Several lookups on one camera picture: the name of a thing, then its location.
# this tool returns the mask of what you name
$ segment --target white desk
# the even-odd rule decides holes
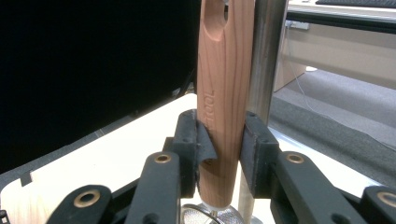
[[[290,0],[288,12],[396,21],[396,9],[329,7],[315,2]],[[396,35],[311,23],[307,31],[290,28],[289,38],[291,53],[284,50],[283,57],[291,62],[396,89]]]
[[[33,182],[25,187],[19,179],[11,182],[1,192],[2,209],[7,210],[13,224],[45,223],[74,189],[90,184],[104,185],[112,191],[121,188],[137,179],[146,157],[161,151],[165,138],[174,135],[178,115],[195,107],[196,95],[186,95],[33,171]],[[281,133],[273,133],[282,150],[295,150],[310,157],[336,187],[361,196],[364,187],[378,184]],[[239,186],[239,176],[237,174],[236,186]],[[237,195],[238,188],[235,188],[234,207],[237,207]],[[196,193],[194,199],[182,200],[182,203],[200,203],[199,195]],[[257,200],[253,215],[264,223],[274,223],[269,200]]]

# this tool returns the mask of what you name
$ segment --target black plastic part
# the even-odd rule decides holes
[[[300,223],[366,223],[304,154],[280,153],[276,176]]]
[[[178,223],[179,213],[178,155],[154,153],[146,160],[125,223]]]
[[[165,142],[163,150],[175,152],[180,157],[181,197],[191,198],[195,192],[195,154],[197,133],[195,111],[188,110],[179,115],[172,144]]]
[[[187,110],[178,117],[173,138],[166,138],[163,151],[180,157],[181,197],[192,198],[197,182],[196,171],[201,161],[215,159],[216,151],[204,124],[196,119],[196,110]]]
[[[352,205],[355,210],[357,210],[361,214],[361,198],[356,197],[353,194],[350,194],[342,189],[338,189],[344,198]]]
[[[279,184],[279,180],[273,174],[271,182],[271,212],[276,224],[298,223],[298,218],[286,196],[285,190]]]
[[[177,98],[180,98],[186,94],[186,91],[189,89],[190,83],[195,81],[197,72],[196,69],[193,68],[189,75],[187,76],[186,80],[184,81],[183,85],[180,87],[180,91],[177,94]]]
[[[93,204],[85,207],[76,206],[75,200],[78,200],[79,195],[85,195],[78,200],[84,203],[91,200],[92,197],[94,198],[94,195],[90,193],[93,191],[99,193],[99,199],[97,201],[93,200]],[[111,204],[110,189],[98,185],[84,186],[67,195],[52,213],[47,223],[109,223],[112,218]]]
[[[9,224],[10,223],[6,210],[0,210],[0,223],[1,224]]]
[[[279,153],[279,143],[272,133],[259,117],[247,112],[240,161],[254,198],[271,198],[270,167]]]
[[[114,217],[111,223],[123,223],[129,211],[129,206],[136,191],[139,179],[113,192],[112,212]]]
[[[396,189],[366,188],[361,197],[361,214],[369,223],[396,223]]]
[[[31,171],[25,172],[21,175],[21,185],[25,187],[26,185],[32,183],[32,177],[30,175]]]

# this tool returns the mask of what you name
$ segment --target wooden rod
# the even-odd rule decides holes
[[[200,165],[204,203],[219,210],[233,198],[252,54],[254,0],[203,0],[198,47],[198,120],[219,158]]]

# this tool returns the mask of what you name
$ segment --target cable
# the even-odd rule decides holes
[[[291,46],[290,46],[291,43],[290,43],[290,37],[289,37],[289,32],[290,32],[290,27],[291,27],[291,25],[292,25],[292,21],[286,21],[286,27],[287,27],[286,39],[287,39],[287,41],[288,41],[289,58],[291,58]],[[338,123],[338,124],[340,124],[340,125],[342,125],[342,126],[344,126],[344,127],[347,127],[347,128],[349,128],[349,129],[352,129],[352,130],[354,130],[354,131],[356,131],[356,132],[358,132],[358,133],[366,134],[367,136],[369,136],[370,138],[372,138],[373,140],[375,140],[377,143],[381,144],[382,146],[384,146],[384,147],[386,147],[386,148],[389,148],[389,149],[391,149],[391,150],[396,151],[396,148],[394,148],[394,147],[392,147],[392,146],[389,146],[389,145],[387,145],[387,144],[385,144],[385,143],[383,143],[383,142],[377,140],[376,138],[374,138],[374,137],[371,136],[370,134],[364,133],[364,132],[362,132],[362,131],[360,131],[360,130],[357,130],[357,129],[355,129],[355,128],[346,126],[345,124],[341,123],[340,121],[333,119],[333,118],[330,117],[329,115],[320,113],[320,112],[316,111],[315,109],[313,109],[313,108],[311,107],[311,105],[308,103],[307,99],[306,99],[307,97],[306,97],[306,95],[305,95],[305,92],[304,92],[302,86],[300,85],[300,81],[298,80],[296,74],[294,73],[294,69],[293,69],[293,67],[292,67],[292,64],[291,64],[290,60],[288,60],[288,64],[289,64],[291,73],[293,74],[294,79],[295,79],[296,82],[297,82],[298,88],[300,89],[301,93],[303,94],[303,98],[304,98],[305,104],[306,104],[306,106],[307,106],[312,112],[314,112],[314,113],[316,113],[316,114],[318,114],[318,115],[321,115],[322,117],[325,117],[325,118],[327,118],[327,119],[330,119],[330,120],[332,120],[332,121],[334,121],[334,122],[336,122],[336,123]]]

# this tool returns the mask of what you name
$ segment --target wooden board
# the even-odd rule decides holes
[[[33,171],[25,187],[19,179],[11,182],[1,192],[2,209],[11,223],[45,223],[74,189],[90,184],[119,189],[140,176],[148,155],[163,149],[178,115],[195,107],[196,95],[186,95]]]

